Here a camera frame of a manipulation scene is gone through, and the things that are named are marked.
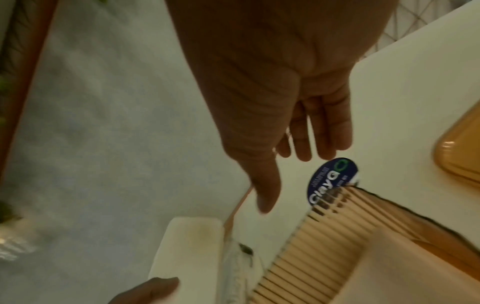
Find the blue sticker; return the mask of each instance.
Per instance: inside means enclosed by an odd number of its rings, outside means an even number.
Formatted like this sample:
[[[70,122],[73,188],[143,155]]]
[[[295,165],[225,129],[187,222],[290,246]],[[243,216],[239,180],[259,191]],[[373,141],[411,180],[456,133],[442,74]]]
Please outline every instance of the blue sticker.
[[[348,158],[340,157],[328,161],[310,179],[306,190],[308,203],[315,205],[328,190],[353,182],[358,171],[357,165]]]

